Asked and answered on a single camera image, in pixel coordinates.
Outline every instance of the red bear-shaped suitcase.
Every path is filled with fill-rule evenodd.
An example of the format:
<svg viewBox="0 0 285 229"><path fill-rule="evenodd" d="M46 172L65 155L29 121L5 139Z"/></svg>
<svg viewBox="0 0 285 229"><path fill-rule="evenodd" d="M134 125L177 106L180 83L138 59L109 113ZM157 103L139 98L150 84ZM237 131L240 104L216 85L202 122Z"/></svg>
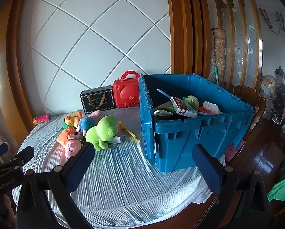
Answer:
<svg viewBox="0 0 285 229"><path fill-rule="evenodd" d="M134 74L134 78L126 78L128 74ZM139 106L138 90L139 74L128 70L122 74L121 79L113 82L114 100L117 107L135 107Z"/></svg>

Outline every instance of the black gift box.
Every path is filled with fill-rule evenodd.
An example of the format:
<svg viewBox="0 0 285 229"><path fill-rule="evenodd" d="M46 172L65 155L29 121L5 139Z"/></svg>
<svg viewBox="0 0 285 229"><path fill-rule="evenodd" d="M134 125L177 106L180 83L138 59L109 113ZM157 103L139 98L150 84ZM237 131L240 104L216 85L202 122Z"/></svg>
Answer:
<svg viewBox="0 0 285 229"><path fill-rule="evenodd" d="M113 98L113 89L110 85L95 89L84 90L81 92L80 97L85 114L91 114L92 112L97 110L109 110L116 107Z"/></svg>

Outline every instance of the gold ribbon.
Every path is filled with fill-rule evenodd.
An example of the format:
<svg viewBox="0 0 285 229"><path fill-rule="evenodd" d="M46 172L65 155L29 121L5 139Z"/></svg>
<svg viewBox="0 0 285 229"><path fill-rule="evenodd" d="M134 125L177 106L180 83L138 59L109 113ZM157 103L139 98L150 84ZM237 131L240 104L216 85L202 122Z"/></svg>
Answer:
<svg viewBox="0 0 285 229"><path fill-rule="evenodd" d="M99 106L95 106L95 105L93 104L93 102L92 102L90 96L87 96L87 99L89 100L89 103L90 103L90 105L91 105L93 108L98 109L98 108L100 108L100 107L103 105L103 103L104 103L105 93L103 93L103 96L102 96L102 99L101 99L101 102L100 102Z"/></svg>

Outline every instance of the pink can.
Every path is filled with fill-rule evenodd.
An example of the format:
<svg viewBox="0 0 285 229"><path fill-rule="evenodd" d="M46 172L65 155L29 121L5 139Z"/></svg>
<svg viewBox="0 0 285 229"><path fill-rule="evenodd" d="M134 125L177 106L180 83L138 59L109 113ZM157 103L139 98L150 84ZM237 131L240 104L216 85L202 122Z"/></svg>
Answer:
<svg viewBox="0 0 285 229"><path fill-rule="evenodd" d="M46 115L42 115L42 116L39 116L39 117L35 117L33 118L33 124L37 125L37 124L41 124L43 122L47 122L47 121L50 121L51 119L51 116L50 114L46 114Z"/></svg>

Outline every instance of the screw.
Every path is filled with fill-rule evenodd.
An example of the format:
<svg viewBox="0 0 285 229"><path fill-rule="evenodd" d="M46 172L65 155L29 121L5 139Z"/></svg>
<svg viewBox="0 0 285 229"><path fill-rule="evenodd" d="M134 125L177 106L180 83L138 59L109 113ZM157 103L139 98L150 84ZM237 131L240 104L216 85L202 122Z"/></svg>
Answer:
<svg viewBox="0 0 285 229"><path fill-rule="evenodd" d="M255 170L254 170L254 174L258 176L258 175L260 175L260 171L258 171L257 169L255 169Z"/></svg>
<svg viewBox="0 0 285 229"><path fill-rule="evenodd" d="M59 172L61 169L62 169L62 166L61 166L61 165L57 165L57 166L55 166L55 168L53 168L53 170L54 170L55 172Z"/></svg>
<svg viewBox="0 0 285 229"><path fill-rule="evenodd" d="M231 166L226 166L225 167L225 170L227 171L227 172L233 172L233 168L231 167Z"/></svg>
<svg viewBox="0 0 285 229"><path fill-rule="evenodd" d="M26 171L26 175L31 175L33 173L33 169L29 169L28 171Z"/></svg>

